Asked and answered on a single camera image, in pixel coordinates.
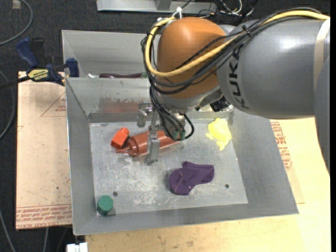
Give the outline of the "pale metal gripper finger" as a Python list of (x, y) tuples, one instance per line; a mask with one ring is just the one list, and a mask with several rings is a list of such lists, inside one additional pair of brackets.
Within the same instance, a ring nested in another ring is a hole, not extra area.
[(147, 139), (147, 156), (145, 159), (145, 163), (147, 165), (152, 165), (159, 158), (160, 151), (160, 143), (159, 137), (156, 132), (150, 132)]
[(152, 103), (143, 102), (139, 103), (139, 112), (137, 116), (138, 127), (145, 127), (146, 122), (151, 122), (151, 127), (155, 125), (155, 109)]

